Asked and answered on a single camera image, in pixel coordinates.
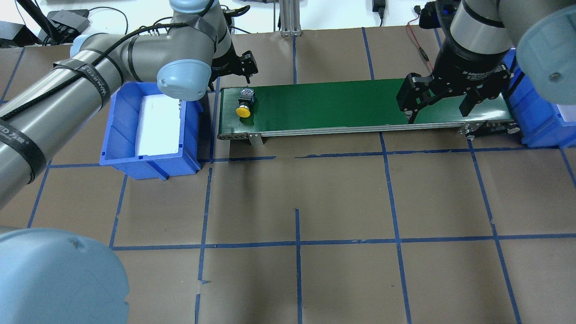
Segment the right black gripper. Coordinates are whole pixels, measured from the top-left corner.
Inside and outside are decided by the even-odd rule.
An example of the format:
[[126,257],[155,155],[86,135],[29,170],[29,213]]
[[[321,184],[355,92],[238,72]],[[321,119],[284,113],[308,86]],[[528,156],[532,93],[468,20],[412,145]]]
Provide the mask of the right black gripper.
[[407,74],[396,95],[399,110],[406,113],[408,123],[414,123],[422,109],[463,96],[459,112],[468,117],[476,105],[499,97],[512,78],[504,63],[509,51],[481,54],[456,43],[444,43],[429,75]]

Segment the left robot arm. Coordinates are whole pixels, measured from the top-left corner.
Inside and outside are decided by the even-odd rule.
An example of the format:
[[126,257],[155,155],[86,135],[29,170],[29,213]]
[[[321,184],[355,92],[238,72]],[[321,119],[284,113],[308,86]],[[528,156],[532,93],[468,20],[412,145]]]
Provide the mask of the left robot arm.
[[[79,36],[70,58],[1,107],[1,205],[35,181],[114,92],[154,82],[183,101],[203,98],[217,77],[257,74],[238,56],[217,0],[171,0],[167,34]],[[128,279],[105,244],[65,230],[1,228],[3,324],[125,324]]]

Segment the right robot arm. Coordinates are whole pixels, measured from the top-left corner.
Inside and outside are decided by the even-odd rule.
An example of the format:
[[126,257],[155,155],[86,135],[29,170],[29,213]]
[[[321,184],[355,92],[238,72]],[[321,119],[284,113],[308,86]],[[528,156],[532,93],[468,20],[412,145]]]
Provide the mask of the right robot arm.
[[573,0],[435,0],[422,9],[424,26],[445,38],[429,76],[410,73],[396,96],[412,124],[420,111],[445,98],[463,96],[459,111],[502,94],[512,80],[504,57],[516,50],[516,65],[537,93],[553,104],[575,105]]

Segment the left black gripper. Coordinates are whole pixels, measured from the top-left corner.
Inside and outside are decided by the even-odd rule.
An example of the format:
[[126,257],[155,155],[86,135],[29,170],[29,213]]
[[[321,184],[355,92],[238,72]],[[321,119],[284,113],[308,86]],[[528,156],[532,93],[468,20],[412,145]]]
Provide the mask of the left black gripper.
[[242,55],[237,55],[233,44],[230,44],[226,53],[214,58],[211,64],[210,84],[217,78],[228,75],[243,76],[246,82],[250,84],[250,78],[259,73],[253,52],[247,50]]

